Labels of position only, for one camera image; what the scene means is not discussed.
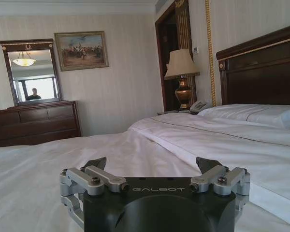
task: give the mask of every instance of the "dresser drawer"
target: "dresser drawer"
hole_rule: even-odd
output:
[[[59,107],[50,107],[47,108],[48,112],[48,118],[58,118],[58,117],[73,117],[73,106],[67,105],[67,106],[59,106]]]
[[[0,128],[0,140],[68,129],[76,129],[74,118],[18,123],[2,126]]]
[[[0,126],[20,123],[19,113],[10,112],[0,114]]]
[[[20,115],[21,122],[32,122],[32,121],[48,119],[46,108],[20,111],[19,115]]]
[[[32,136],[0,140],[0,146],[36,145],[59,139],[68,139],[78,136],[77,130],[55,131]]]

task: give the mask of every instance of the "framed painting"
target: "framed painting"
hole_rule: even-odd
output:
[[[55,33],[61,71],[109,67],[104,31]]]

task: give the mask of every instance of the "dark wood headboard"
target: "dark wood headboard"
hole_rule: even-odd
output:
[[[222,104],[290,105],[290,26],[217,52]]]

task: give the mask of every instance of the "doorway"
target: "doorway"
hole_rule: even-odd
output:
[[[189,2],[175,0],[163,15],[156,21],[160,78],[164,111],[178,110],[180,104],[175,96],[179,83],[176,79],[164,80],[170,52],[177,49],[188,49],[192,55]],[[188,86],[192,90],[190,104],[196,102],[195,76],[188,76]]]
[[[156,22],[156,33],[164,111],[178,110],[180,104],[175,96],[175,90],[178,88],[179,83],[176,79],[164,80],[170,52],[179,49],[174,3]]]

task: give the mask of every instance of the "table lamp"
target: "table lamp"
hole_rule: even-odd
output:
[[[170,62],[164,80],[177,78],[179,88],[175,95],[180,103],[180,111],[190,108],[191,88],[188,86],[187,76],[198,73],[197,67],[191,59],[188,49],[180,49],[170,52]]]

